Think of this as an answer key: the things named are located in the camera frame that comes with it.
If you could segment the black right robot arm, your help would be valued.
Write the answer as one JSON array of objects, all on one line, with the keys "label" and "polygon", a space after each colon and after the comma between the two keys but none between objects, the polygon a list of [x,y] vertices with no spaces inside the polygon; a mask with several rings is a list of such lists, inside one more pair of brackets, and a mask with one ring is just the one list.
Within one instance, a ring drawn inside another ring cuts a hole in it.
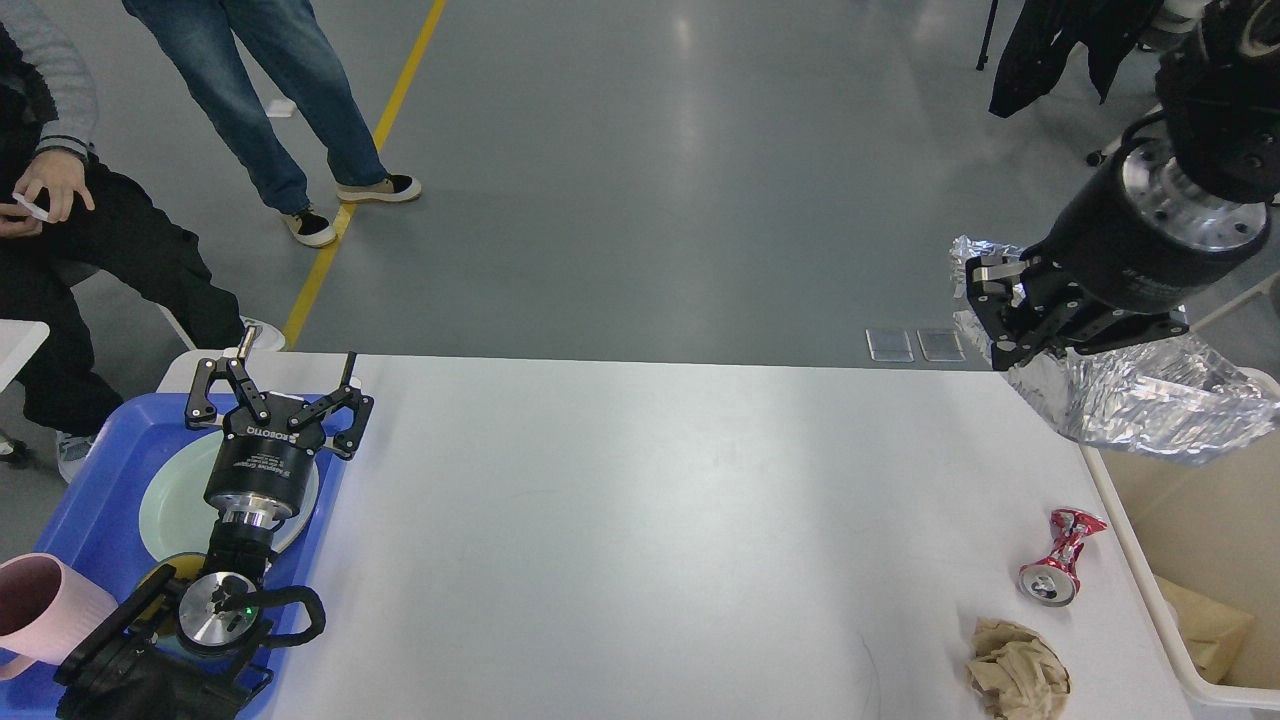
[{"label": "black right robot arm", "polygon": [[1158,110],[1124,131],[1041,242],[966,261],[995,370],[1178,336],[1184,301],[1268,242],[1277,4],[1208,3],[1155,85]]}]

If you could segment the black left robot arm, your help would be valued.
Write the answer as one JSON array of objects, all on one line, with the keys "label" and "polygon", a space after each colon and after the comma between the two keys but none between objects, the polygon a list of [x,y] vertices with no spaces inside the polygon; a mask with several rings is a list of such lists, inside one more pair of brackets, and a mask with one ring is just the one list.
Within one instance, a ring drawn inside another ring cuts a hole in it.
[{"label": "black left robot arm", "polygon": [[55,671],[59,719],[233,719],[275,676],[262,652],[306,644],[326,615],[306,585],[268,584],[285,524],[305,527],[317,455],[355,456],[374,398],[347,354],[316,398],[262,391],[247,370],[256,333],[202,360],[184,409],[189,430],[218,434],[202,501],[214,515],[193,571],[160,562]]}]

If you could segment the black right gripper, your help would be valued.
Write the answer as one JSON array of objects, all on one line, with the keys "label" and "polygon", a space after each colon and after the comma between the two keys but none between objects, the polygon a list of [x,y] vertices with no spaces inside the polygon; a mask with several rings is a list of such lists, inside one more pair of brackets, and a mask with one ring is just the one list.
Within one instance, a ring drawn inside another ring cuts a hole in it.
[{"label": "black right gripper", "polygon": [[[1180,159],[1167,140],[1119,149],[1021,259],[965,261],[966,300],[992,368],[1185,334],[1185,314],[1165,311],[1261,251],[1272,196],[1266,167],[1230,177]],[[1117,309],[1084,307],[1082,290]]]}]

